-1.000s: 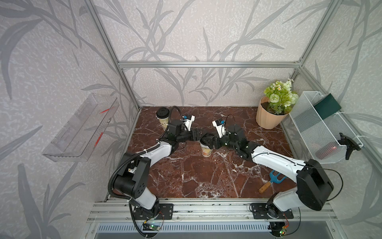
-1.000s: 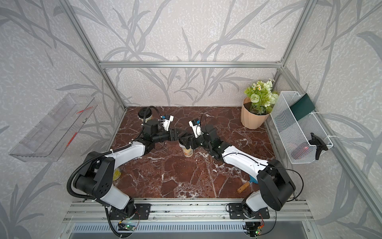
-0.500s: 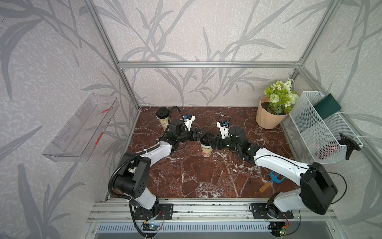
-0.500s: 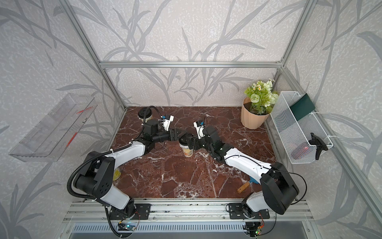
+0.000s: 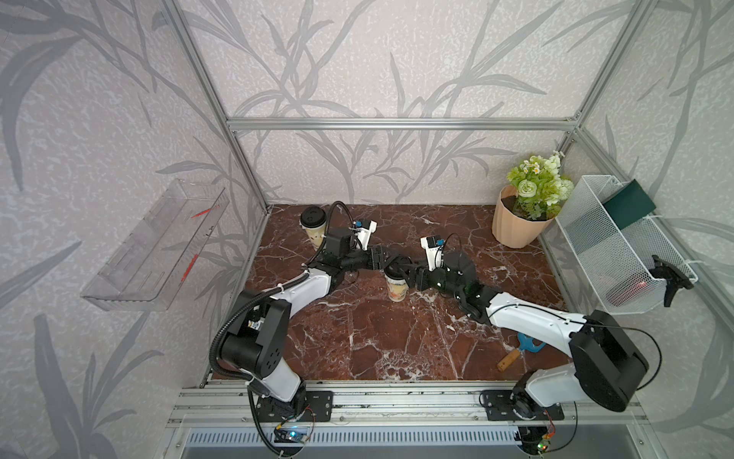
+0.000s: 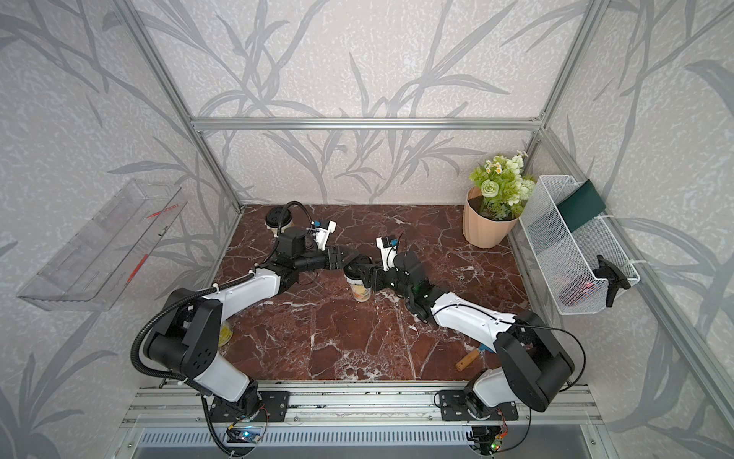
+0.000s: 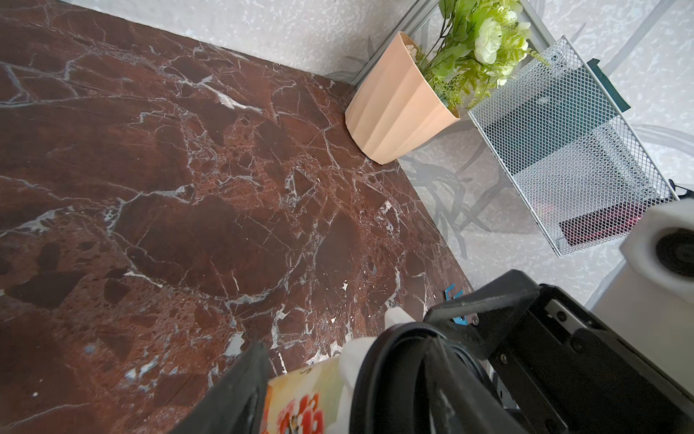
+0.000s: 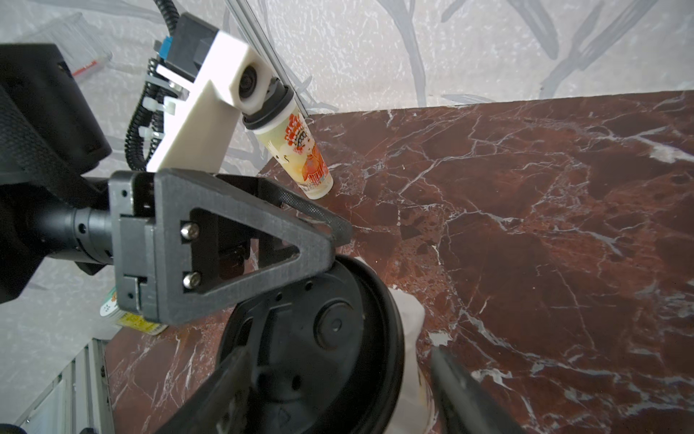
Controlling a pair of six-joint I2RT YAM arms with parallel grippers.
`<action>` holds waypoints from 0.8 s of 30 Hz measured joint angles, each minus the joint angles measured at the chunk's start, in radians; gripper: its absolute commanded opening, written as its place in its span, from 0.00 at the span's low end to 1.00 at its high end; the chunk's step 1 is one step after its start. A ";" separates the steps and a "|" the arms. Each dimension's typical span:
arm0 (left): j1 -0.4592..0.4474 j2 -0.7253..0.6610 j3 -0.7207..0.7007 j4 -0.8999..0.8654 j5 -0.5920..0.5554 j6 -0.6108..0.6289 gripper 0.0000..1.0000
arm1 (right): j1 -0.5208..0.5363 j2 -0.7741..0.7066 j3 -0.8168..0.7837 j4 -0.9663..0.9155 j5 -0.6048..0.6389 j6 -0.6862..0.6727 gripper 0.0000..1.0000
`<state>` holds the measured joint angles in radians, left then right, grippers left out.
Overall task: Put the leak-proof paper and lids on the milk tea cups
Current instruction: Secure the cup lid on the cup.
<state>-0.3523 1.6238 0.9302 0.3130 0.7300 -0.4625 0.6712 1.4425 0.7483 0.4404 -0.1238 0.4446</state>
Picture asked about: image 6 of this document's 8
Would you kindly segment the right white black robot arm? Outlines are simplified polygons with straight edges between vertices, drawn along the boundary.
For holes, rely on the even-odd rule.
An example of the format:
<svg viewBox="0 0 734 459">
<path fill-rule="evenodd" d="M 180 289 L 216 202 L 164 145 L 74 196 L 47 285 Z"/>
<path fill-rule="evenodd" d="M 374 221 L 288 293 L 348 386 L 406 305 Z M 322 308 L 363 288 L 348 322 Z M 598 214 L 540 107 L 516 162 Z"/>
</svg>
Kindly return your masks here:
<svg viewBox="0 0 734 459">
<path fill-rule="evenodd" d="M 468 412 L 477 419 L 514 402 L 543 412 L 575 372 L 555 329 L 538 315 L 489 310 L 445 290 L 429 281 L 414 252 L 386 264 L 358 256 L 345 270 L 375 291 L 393 290 L 420 321 L 464 334 L 497 356 L 499 368 L 481 371 L 464 387 Z"/>
</svg>

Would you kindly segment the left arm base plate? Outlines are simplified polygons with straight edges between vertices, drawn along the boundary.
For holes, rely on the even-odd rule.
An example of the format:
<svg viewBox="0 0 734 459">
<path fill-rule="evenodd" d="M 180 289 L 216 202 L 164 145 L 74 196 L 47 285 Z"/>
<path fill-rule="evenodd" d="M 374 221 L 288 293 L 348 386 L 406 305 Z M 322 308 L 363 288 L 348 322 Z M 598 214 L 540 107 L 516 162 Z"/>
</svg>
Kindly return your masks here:
<svg viewBox="0 0 734 459">
<path fill-rule="evenodd" d="M 289 407 L 290 392 L 262 391 L 245 394 L 239 402 L 228 402 L 214 397 L 209 407 L 209 418 L 214 423 L 235 421 L 283 423 Z"/>
</svg>

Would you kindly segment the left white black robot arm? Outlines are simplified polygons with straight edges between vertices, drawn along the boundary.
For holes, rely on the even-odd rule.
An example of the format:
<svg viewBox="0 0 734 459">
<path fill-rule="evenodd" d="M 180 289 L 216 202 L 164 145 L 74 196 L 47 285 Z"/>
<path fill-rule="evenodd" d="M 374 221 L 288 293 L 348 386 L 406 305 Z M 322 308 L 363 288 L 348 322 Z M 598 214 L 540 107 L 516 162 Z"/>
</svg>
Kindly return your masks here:
<svg viewBox="0 0 734 459">
<path fill-rule="evenodd" d="M 301 273 L 336 271 L 359 252 L 327 244 L 330 231 L 313 232 L 315 246 L 303 229 L 279 235 L 273 254 L 247 275 L 200 291 L 174 292 L 159 313 L 143 325 L 130 349 L 130 361 L 141 374 L 178 381 L 204 396 L 232 405 L 256 405 L 257 382 L 223 358 L 218 350 L 222 324 L 262 300 L 287 292 Z"/>
</svg>

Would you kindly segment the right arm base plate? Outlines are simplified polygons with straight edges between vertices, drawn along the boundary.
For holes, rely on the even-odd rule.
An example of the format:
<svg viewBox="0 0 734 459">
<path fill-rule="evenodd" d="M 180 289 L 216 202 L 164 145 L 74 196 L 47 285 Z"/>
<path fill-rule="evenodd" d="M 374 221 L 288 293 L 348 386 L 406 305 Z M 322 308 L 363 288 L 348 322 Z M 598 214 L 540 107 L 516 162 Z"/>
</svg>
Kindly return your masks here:
<svg viewBox="0 0 734 459">
<path fill-rule="evenodd" d="M 496 407 L 485 405 L 480 399 L 466 391 L 444 389 L 436 393 L 434 404 L 439 407 L 443 421 L 517 421 L 519 414 L 514 402 Z"/>
</svg>

